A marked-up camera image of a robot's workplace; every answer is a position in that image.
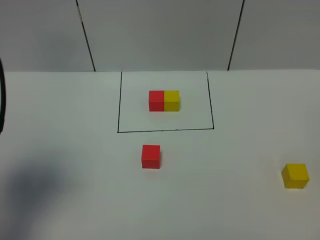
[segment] white wall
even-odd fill
[[[242,0],[79,0],[98,71],[226,70]]]
[[[76,1],[1,1],[0,58],[6,71],[92,71]]]
[[[230,69],[320,69],[319,12],[318,0],[246,0]]]

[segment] yellow block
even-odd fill
[[[304,163],[287,163],[281,174],[286,189],[303,189],[309,182],[307,167]]]
[[[164,111],[178,112],[180,110],[179,91],[164,91]]]

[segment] red block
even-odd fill
[[[142,146],[142,168],[159,169],[160,168],[160,146],[143,145]]]
[[[149,91],[149,111],[165,111],[165,91]]]

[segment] cube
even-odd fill
[[[287,163],[281,174],[286,189],[303,189],[309,182],[307,167],[304,163]]]
[[[160,168],[160,146],[143,145],[142,146],[142,168],[159,169]]]
[[[149,91],[149,111],[163,112],[165,110],[165,91]]]
[[[180,97],[179,91],[164,91],[164,111],[179,112]]]

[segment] black cable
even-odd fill
[[[5,72],[0,59],[0,86],[1,86],[1,107],[0,107],[0,133],[5,125],[5,115],[7,106]]]

